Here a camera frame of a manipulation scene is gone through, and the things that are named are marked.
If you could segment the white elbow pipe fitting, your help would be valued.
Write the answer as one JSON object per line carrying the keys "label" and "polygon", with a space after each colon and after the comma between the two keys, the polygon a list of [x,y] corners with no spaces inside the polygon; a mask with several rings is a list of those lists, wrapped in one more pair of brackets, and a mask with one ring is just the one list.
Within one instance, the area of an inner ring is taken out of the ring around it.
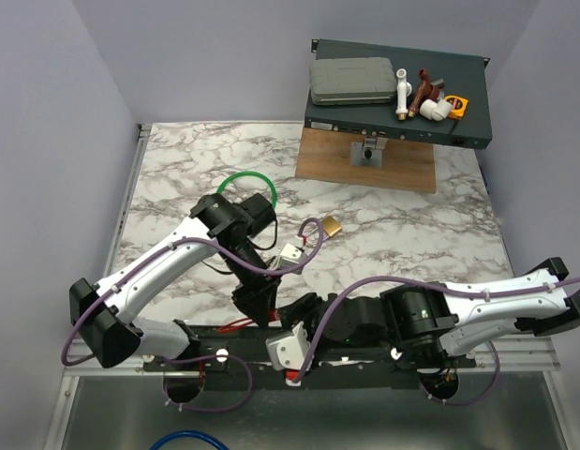
{"label": "white elbow pipe fitting", "polygon": [[443,98],[438,101],[428,98],[421,104],[419,114],[427,120],[440,122],[445,120],[452,110],[451,102]]}

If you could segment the brass padlock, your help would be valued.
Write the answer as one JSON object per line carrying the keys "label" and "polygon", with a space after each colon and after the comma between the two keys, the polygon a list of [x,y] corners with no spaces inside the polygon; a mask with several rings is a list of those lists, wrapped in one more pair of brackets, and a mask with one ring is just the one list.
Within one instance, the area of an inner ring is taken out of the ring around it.
{"label": "brass padlock", "polygon": [[325,217],[321,221],[321,225],[324,231],[324,240],[333,238],[342,231],[340,223],[331,216]]}

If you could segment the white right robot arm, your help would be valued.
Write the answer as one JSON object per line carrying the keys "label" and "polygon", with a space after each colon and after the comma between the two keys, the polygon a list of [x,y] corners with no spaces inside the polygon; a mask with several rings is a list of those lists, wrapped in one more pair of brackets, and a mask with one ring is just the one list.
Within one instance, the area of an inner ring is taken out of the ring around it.
{"label": "white right robot arm", "polygon": [[326,348],[387,344],[395,359],[439,368],[479,345],[512,333],[548,337],[580,326],[580,292],[560,258],[521,277],[484,283],[424,283],[399,279],[374,297],[348,292],[322,300],[309,295],[279,316],[283,333],[266,349],[278,370],[300,370]]}

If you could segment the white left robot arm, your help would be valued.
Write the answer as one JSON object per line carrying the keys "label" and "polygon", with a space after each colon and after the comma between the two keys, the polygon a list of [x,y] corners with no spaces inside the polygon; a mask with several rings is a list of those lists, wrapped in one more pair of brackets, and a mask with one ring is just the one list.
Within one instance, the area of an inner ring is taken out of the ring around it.
{"label": "white left robot arm", "polygon": [[103,368],[141,353],[163,356],[178,370],[191,368],[198,338],[190,328],[180,320],[151,321],[140,313],[183,273],[214,255],[239,282],[232,303],[257,326],[267,327],[280,279],[251,240],[276,222],[272,204],[260,194],[238,203],[220,194],[201,197],[189,216],[137,261],[98,282],[81,278],[70,286],[75,334]]}

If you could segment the red plastic seal tag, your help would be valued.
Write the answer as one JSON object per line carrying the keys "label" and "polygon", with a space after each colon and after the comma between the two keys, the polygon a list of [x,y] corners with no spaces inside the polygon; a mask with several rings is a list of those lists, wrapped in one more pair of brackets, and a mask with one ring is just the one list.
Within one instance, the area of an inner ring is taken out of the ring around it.
{"label": "red plastic seal tag", "polygon": [[[279,320],[279,313],[277,309],[273,309],[270,311],[269,314],[269,322],[277,322]],[[227,324],[219,326],[216,331],[218,334],[228,334],[238,330],[241,330],[249,325],[254,325],[256,322],[252,319],[244,317],[242,319],[238,319]]]}

